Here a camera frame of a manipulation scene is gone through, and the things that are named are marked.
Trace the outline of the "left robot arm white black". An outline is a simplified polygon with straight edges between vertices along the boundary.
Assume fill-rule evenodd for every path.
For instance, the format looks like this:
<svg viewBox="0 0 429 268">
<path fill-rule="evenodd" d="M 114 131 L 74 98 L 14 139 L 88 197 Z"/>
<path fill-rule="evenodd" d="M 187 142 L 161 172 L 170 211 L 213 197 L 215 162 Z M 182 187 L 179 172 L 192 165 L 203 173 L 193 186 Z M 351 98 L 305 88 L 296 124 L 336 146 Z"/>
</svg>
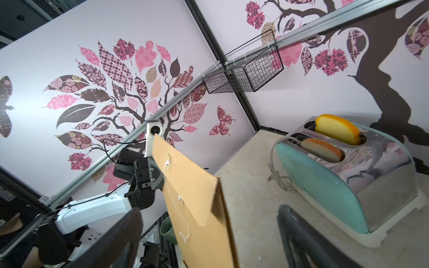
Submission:
<svg viewBox="0 0 429 268">
<path fill-rule="evenodd" d="M 111 180 L 117 179 L 107 193 L 80 201 L 70 201 L 47 214 L 38 228 L 39 259 L 47 265 L 67 262 L 80 236 L 90 223 L 137 209 L 151 207 L 156 183 L 162 175 L 152 153 L 146 155 L 124 149 L 116 162 L 106 169 Z"/>
</svg>

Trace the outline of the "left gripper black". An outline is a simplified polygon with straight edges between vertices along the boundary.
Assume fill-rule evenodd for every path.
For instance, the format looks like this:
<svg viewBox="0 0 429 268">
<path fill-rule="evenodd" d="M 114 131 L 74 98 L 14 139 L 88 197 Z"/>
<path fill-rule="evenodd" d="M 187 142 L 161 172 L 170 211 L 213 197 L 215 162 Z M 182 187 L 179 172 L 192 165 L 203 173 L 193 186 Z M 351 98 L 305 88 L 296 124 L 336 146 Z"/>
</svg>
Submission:
<svg viewBox="0 0 429 268">
<path fill-rule="evenodd" d="M 153 157 L 144 157 L 134 162 L 135 181 L 137 190 L 147 187 L 152 190 L 162 189 L 164 186 L 164 174 L 157 166 Z"/>
</svg>

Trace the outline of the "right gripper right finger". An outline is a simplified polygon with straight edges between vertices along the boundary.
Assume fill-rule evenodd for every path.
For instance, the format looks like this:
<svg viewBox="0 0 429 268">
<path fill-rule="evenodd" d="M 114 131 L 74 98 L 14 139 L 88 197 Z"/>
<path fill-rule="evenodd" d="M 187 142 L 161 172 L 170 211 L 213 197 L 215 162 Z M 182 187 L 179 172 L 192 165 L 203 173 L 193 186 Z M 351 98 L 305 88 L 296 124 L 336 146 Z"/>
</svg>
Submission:
<svg viewBox="0 0 429 268">
<path fill-rule="evenodd" d="M 290 268 L 360 267 L 290 206 L 279 207 L 277 222 Z"/>
</svg>

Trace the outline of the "brown file bag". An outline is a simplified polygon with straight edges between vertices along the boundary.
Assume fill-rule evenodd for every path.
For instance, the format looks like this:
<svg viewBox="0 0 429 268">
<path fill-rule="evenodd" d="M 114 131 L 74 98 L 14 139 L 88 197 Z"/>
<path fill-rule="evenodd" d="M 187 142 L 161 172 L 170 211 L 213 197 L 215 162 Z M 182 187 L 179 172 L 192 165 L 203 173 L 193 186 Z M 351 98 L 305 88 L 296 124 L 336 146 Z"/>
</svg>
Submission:
<svg viewBox="0 0 429 268">
<path fill-rule="evenodd" d="M 219 178 L 157 136 L 153 158 L 164 174 L 163 194 L 188 268 L 239 265 Z"/>
</svg>

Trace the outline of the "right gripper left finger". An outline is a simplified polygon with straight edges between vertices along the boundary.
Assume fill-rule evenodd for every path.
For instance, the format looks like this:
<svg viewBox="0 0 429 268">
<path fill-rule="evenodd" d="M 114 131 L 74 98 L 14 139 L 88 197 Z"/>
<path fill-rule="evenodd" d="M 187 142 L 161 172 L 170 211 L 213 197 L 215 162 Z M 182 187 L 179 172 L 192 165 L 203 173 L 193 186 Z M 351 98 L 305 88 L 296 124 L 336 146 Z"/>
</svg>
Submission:
<svg viewBox="0 0 429 268">
<path fill-rule="evenodd" d="M 143 220 L 138 209 L 126 213 L 94 245 L 65 268 L 132 268 L 137 256 Z"/>
</svg>

